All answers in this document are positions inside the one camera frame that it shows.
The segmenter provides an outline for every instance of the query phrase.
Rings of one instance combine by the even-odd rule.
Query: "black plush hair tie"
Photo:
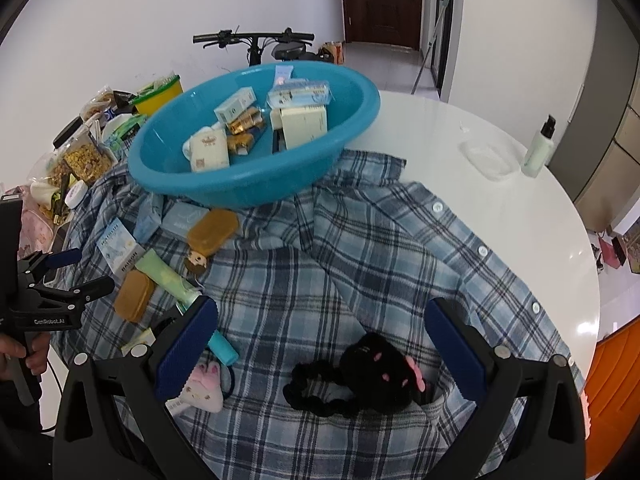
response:
[[[318,376],[324,382],[347,386],[355,396],[329,402],[316,396],[305,397],[308,381]],[[282,391],[287,403],[294,410],[322,417],[339,414],[353,418],[367,409],[390,415],[404,410],[412,401],[426,404],[431,395],[414,360],[375,333],[367,333],[349,346],[340,358],[339,368],[325,360],[297,364],[291,379]]]

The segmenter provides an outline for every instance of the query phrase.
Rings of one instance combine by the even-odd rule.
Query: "brown door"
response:
[[[420,48],[422,0],[342,0],[347,41]]]

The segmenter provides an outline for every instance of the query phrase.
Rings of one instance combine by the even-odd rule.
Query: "tabletop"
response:
[[[587,376],[600,324],[598,275],[584,225],[555,177],[482,176],[460,151],[488,141],[520,160],[526,149],[487,121],[419,96],[380,92],[377,120],[348,148],[404,158],[405,182],[420,182],[530,288]]]

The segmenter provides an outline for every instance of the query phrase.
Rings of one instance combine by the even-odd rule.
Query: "screw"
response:
[[[135,345],[131,349],[133,357],[142,357],[144,354],[146,354],[146,345]]]
[[[554,363],[559,367],[566,366],[566,357],[560,354],[556,354],[554,355]]]
[[[511,351],[506,346],[502,345],[495,347],[494,353],[500,359],[508,359],[509,357],[511,357]]]
[[[74,363],[78,366],[83,365],[88,358],[89,356],[85,353],[78,354],[76,357],[74,357]]]

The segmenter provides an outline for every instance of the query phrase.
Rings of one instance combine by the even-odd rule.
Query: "bicycle seat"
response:
[[[279,43],[271,51],[271,55],[278,61],[293,61],[306,53],[306,44],[301,41]]]

